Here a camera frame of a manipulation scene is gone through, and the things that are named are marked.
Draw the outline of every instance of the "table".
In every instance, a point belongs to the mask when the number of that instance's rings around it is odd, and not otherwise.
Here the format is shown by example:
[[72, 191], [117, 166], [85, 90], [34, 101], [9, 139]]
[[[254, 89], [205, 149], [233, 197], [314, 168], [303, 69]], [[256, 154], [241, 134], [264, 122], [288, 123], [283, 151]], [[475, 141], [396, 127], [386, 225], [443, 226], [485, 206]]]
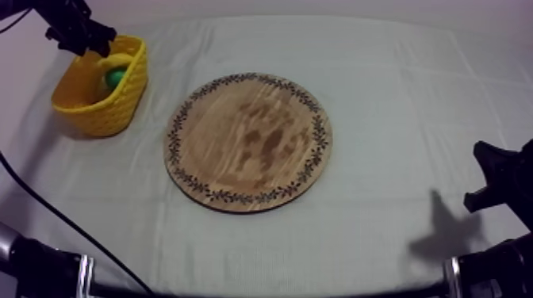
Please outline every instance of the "table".
[[[71, 59], [61, 52], [32, 74], [41, 83], [5, 153], [38, 193], [153, 288], [298, 296], [420, 285], [441, 278], [445, 258], [527, 231], [504, 206], [469, 215], [462, 196], [484, 185], [472, 156], [476, 141], [518, 150], [533, 136], [530, 48], [345, 17], [118, 29], [144, 38], [149, 53], [150, 81], [128, 129], [87, 139], [55, 116], [49, 98]], [[312, 93], [331, 119], [333, 148], [302, 198], [230, 216], [179, 191], [165, 171], [162, 142], [189, 92], [245, 71], [279, 75]], [[91, 254], [99, 281], [132, 286], [87, 241], [0, 179], [2, 221]]]

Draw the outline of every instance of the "wood grain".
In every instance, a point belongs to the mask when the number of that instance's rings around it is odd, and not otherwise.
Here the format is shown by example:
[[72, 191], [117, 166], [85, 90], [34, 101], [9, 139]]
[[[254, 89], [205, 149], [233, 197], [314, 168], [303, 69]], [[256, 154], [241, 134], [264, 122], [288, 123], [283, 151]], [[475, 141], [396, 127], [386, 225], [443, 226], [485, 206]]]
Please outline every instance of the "wood grain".
[[260, 212], [301, 195], [320, 175], [332, 129], [319, 102], [269, 74], [233, 74], [194, 91], [170, 119], [168, 172], [196, 202]]

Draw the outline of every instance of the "black cable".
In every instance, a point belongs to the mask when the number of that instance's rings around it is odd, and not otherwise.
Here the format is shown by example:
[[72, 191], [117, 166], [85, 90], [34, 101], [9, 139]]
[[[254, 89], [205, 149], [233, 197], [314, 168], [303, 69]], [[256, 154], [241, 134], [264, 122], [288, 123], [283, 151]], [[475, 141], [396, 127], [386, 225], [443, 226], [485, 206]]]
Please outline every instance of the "black cable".
[[30, 196], [32, 196], [36, 201], [41, 203], [48, 211], [54, 213], [57, 217], [59, 217], [62, 221], [64, 221], [66, 224], [68, 224], [70, 227], [72, 227], [75, 231], [77, 231], [81, 236], [85, 237], [85, 239], [89, 240], [90, 243], [92, 243], [94, 246], [96, 246], [99, 250], [102, 251], [108, 258], [110, 258], [113, 262], [115, 262], [122, 270], [124, 270], [134, 281], [136, 281], [137, 284], [140, 285], [141, 288], [149, 295], [154, 296], [154, 292], [137, 276], [134, 274], [133, 271], [130, 270], [121, 260], [119, 260], [117, 257], [115, 257], [107, 248], [105, 248], [100, 242], [98, 242], [93, 236], [89, 235], [86, 231], [84, 231], [79, 225], [77, 225], [75, 222], [73, 222], [71, 219], [69, 219], [67, 216], [65, 216], [61, 211], [57, 210], [54, 206], [52, 206], [50, 203], [48, 203], [43, 197], [41, 197], [38, 193], [36, 193], [31, 187], [29, 187], [20, 177], [18, 177], [17, 173], [11, 168], [9, 163], [7, 162], [6, 158], [4, 157], [4, 154], [0, 151], [0, 162], [2, 165], [6, 168], [7, 173], [11, 176], [11, 178], [23, 189], [25, 190]]
[[11, 27], [15, 26], [19, 21], [21, 21], [32, 9], [28, 8], [23, 14], [21, 14], [20, 17], [18, 17], [17, 20], [15, 20], [13, 23], [7, 25], [4, 29], [0, 30], [0, 34], [4, 33], [5, 31], [11, 29]]

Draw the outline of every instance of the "woven basket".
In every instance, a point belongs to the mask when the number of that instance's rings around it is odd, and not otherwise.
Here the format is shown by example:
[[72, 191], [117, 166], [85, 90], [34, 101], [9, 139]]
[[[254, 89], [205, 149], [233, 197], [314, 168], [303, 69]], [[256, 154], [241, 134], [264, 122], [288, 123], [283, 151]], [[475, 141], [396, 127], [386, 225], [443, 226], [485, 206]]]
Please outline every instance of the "woven basket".
[[148, 80], [146, 45], [140, 38], [117, 36], [110, 46], [109, 57], [118, 53], [131, 57], [115, 90], [109, 94], [103, 79], [112, 64], [87, 52], [72, 61], [52, 95], [53, 108], [90, 136], [111, 136], [125, 129]]

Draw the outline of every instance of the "decorative pattern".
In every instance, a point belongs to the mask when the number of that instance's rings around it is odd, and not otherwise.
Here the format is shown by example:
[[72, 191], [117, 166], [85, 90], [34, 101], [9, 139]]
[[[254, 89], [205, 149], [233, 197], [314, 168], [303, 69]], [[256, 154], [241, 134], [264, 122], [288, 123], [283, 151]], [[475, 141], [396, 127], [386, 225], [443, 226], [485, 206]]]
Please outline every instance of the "decorative pattern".
[[[233, 83], [239, 83], [247, 80], [256, 80], [274, 86], [280, 90], [289, 90], [291, 95], [298, 99], [298, 102], [305, 105], [313, 116], [313, 149], [311, 150], [311, 157], [305, 160], [303, 169], [297, 173], [297, 180], [290, 182], [288, 185], [279, 186], [268, 192], [261, 192], [257, 195], [248, 195], [245, 193], [232, 193], [226, 190], [210, 189], [209, 184], [202, 183], [196, 177], [188, 174], [185, 169], [180, 167], [180, 148], [182, 146], [182, 139], [180, 138], [180, 131], [183, 129], [183, 123], [187, 120], [189, 111], [193, 108], [194, 102], [200, 101], [206, 95], [217, 90], [221, 86], [228, 86]], [[174, 116], [170, 130], [167, 133], [169, 142], [167, 143], [168, 162], [175, 169], [173, 171], [174, 178], [182, 181], [193, 192], [204, 193], [209, 201], [223, 201], [224, 203], [239, 202], [241, 204], [252, 203], [269, 203], [279, 198], [290, 197], [297, 193], [302, 184], [306, 183], [313, 175], [313, 171], [323, 162], [324, 150], [330, 145], [327, 141], [327, 133], [324, 127], [325, 120], [318, 114], [321, 110], [320, 105], [314, 98], [311, 98], [308, 93], [298, 85], [281, 78], [275, 78], [267, 74], [245, 73], [232, 74], [223, 78], [218, 78], [211, 83], [203, 86], [201, 89], [193, 92], [187, 101], [181, 106], [178, 113]]]

